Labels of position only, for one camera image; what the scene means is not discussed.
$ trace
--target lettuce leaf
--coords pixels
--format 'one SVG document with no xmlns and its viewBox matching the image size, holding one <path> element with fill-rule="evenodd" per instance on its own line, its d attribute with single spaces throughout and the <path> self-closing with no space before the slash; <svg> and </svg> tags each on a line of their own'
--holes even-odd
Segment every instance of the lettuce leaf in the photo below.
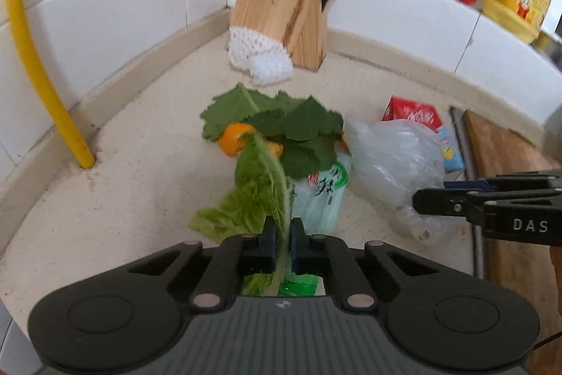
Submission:
<svg viewBox="0 0 562 375">
<path fill-rule="evenodd" d="M 265 217 L 272 215 L 277 226 L 277 270 L 273 276 L 257 274 L 246 279 L 243 293 L 272 293 L 277 289 L 287 262 L 290 225 L 290 186 L 279 160 L 267 148 L 263 137 L 251 132 L 236 164 L 235 187 L 216 208 L 203 208 L 189 222 L 189 227 L 221 243 L 237 234 L 259 234 Z"/>
</svg>

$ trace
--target plastic bag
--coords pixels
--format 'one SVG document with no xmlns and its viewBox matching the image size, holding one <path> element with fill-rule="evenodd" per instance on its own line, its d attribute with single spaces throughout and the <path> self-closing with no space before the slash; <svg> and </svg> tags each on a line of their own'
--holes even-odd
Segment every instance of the plastic bag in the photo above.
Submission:
<svg viewBox="0 0 562 375">
<path fill-rule="evenodd" d="M 431 244 L 459 229 L 451 218 L 422 216 L 412 208 L 417 190 L 443 188 L 445 167 L 436 133 L 406 119 L 372 126 L 346 120 L 346 133 L 355 174 L 374 202 L 393 208 L 391 227 L 396 232 L 405 229 Z"/>
</svg>

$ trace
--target beige countertop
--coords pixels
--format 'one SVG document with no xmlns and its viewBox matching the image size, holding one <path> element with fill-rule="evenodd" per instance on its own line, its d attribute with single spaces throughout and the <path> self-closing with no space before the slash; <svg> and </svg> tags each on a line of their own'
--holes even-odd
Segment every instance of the beige countertop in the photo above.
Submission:
<svg viewBox="0 0 562 375">
<path fill-rule="evenodd" d="M 70 164 L 30 211 L 1 260 L 0 294 L 26 331 L 43 296 L 64 285 L 184 240 L 198 208 L 215 205 L 232 187 L 235 160 L 201 138 L 199 113 L 214 95 L 249 79 L 233 71 L 218 37 L 162 75 L 98 134 L 98 162 Z M 391 95 L 432 103 L 445 116 L 452 98 L 389 71 L 329 54 L 318 73 L 297 70 L 267 88 L 295 97 L 313 94 L 330 109 L 365 121 L 380 119 Z M 368 201 L 346 190 L 336 235 L 352 247 L 380 239 L 472 273 L 472 240 L 453 237 L 435 247 L 395 234 Z M 203 240 L 206 246 L 209 240 Z"/>
</svg>

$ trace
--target white foam net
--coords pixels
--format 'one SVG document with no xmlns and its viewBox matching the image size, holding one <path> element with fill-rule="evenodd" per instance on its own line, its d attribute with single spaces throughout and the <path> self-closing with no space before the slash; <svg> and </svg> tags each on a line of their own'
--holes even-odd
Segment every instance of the white foam net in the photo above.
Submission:
<svg viewBox="0 0 562 375">
<path fill-rule="evenodd" d="M 260 32 L 232 26 L 228 48 L 232 65 L 249 71 L 257 85 L 272 85 L 293 75 L 293 63 L 283 44 Z"/>
</svg>

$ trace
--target light green package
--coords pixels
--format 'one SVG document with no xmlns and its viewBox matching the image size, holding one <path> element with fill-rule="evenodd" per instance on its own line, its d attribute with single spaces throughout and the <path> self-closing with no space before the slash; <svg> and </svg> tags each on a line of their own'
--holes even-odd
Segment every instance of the light green package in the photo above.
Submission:
<svg viewBox="0 0 562 375">
<path fill-rule="evenodd" d="M 334 232 L 350 169 L 351 156 L 339 151 L 338 160 L 330 170 L 294 183 L 291 218 L 300 218 L 308 235 L 331 235 Z M 313 296 L 319 279 L 314 275 L 295 275 L 289 260 L 279 295 Z"/>
</svg>

